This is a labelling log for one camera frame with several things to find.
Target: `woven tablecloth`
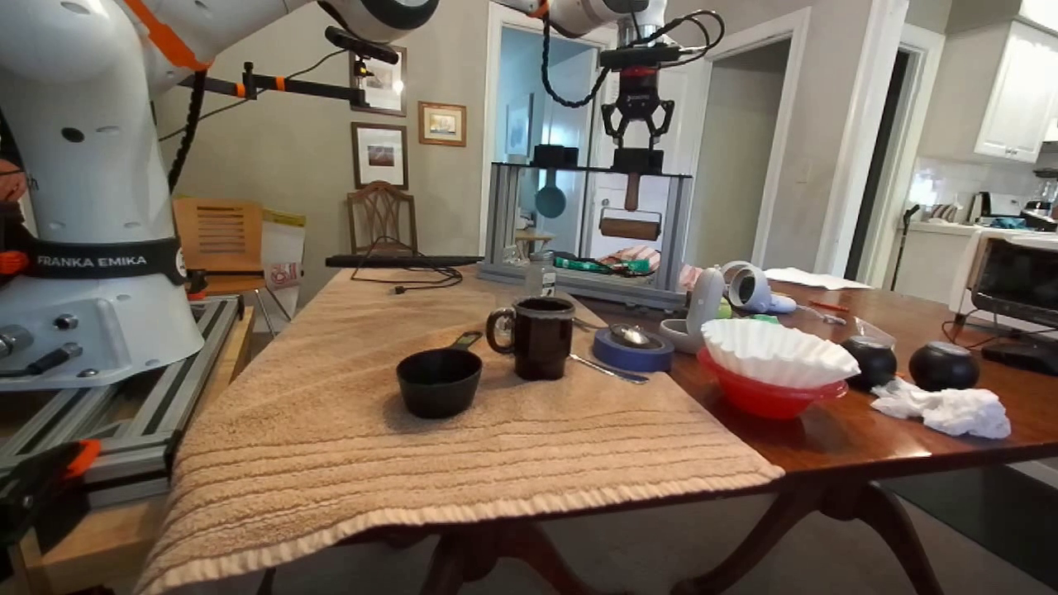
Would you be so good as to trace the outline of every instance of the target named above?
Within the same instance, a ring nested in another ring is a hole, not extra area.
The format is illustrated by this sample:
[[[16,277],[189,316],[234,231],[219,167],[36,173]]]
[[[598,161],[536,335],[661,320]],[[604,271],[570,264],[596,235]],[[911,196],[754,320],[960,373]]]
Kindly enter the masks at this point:
[[[565,363],[563,380],[526,384],[485,342],[473,347],[473,407],[412,417],[397,359],[482,329],[509,299],[480,281],[397,296],[340,271],[191,422],[138,588],[263,573],[380,525],[578,511],[782,475],[668,373],[627,384]]]

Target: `white paper towel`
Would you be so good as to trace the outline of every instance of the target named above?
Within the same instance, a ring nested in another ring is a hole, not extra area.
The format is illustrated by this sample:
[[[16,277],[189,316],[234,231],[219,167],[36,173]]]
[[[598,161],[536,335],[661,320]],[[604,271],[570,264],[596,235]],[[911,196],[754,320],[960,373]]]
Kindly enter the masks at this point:
[[[927,426],[951,435],[1012,435],[1012,421],[992,391],[921,391],[915,384],[897,380],[873,392],[873,410],[899,421],[922,417]]]

